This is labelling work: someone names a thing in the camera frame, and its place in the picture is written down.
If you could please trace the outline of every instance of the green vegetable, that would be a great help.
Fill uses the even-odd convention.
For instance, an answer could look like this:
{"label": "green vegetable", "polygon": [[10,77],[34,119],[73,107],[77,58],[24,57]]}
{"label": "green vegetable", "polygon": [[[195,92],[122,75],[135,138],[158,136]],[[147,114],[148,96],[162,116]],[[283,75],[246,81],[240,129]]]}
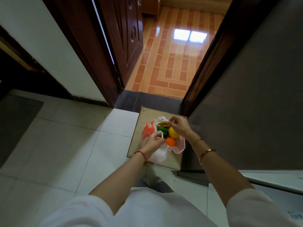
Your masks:
{"label": "green vegetable", "polygon": [[162,126],[157,126],[157,131],[162,131],[163,136],[167,136],[169,134],[169,130],[165,127],[162,127]]}

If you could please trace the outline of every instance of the white shirt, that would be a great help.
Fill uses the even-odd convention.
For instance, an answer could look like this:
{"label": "white shirt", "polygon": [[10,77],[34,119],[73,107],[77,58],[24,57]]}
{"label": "white shirt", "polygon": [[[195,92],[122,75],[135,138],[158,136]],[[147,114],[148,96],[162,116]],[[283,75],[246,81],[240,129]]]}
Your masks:
{"label": "white shirt", "polygon": [[[230,227],[293,227],[286,214],[265,194],[245,189],[227,205]],[[124,205],[113,216],[100,198],[76,197],[45,219],[40,227],[104,227],[104,226],[205,226],[215,227],[210,219],[176,193],[158,193],[150,188],[133,188]]]}

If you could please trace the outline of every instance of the white sleeve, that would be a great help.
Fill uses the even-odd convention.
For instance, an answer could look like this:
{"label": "white sleeve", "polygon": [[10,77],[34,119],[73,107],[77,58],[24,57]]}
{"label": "white sleeve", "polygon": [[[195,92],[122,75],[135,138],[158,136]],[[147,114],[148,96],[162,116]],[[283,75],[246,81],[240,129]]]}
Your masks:
{"label": "white sleeve", "polygon": [[39,227],[104,227],[112,217],[110,207],[101,198],[85,195],[67,202]]}
{"label": "white sleeve", "polygon": [[226,207],[230,227],[297,227],[261,191],[245,189],[234,195]]}

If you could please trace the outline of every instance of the red string bracelet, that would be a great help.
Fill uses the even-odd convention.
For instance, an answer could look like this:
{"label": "red string bracelet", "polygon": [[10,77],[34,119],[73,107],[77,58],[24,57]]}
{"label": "red string bracelet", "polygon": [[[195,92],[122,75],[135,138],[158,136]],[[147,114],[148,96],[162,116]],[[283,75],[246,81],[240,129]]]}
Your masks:
{"label": "red string bracelet", "polygon": [[137,153],[137,152],[140,152],[141,154],[143,154],[143,156],[144,156],[144,158],[145,158],[145,163],[144,163],[144,165],[147,165],[147,158],[145,157],[145,154],[144,154],[142,151],[139,151],[139,150],[136,151],[135,153]]}

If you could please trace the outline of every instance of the forearm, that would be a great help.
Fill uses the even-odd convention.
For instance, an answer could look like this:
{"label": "forearm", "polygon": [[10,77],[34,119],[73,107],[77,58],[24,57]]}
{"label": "forearm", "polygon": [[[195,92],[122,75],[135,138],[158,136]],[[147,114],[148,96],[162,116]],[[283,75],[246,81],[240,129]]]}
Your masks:
{"label": "forearm", "polygon": [[129,161],[97,185],[89,195],[97,196],[105,201],[115,215],[138,179],[144,162],[145,158],[142,153],[136,153]]}
{"label": "forearm", "polygon": [[[188,136],[188,141],[192,145],[198,158],[200,158],[206,150],[210,149],[210,147],[203,140],[199,140],[199,138],[199,135],[194,132],[191,132]],[[227,206],[229,199],[239,191],[254,188],[239,171],[216,152],[208,152],[203,156],[200,163],[225,206]]]}

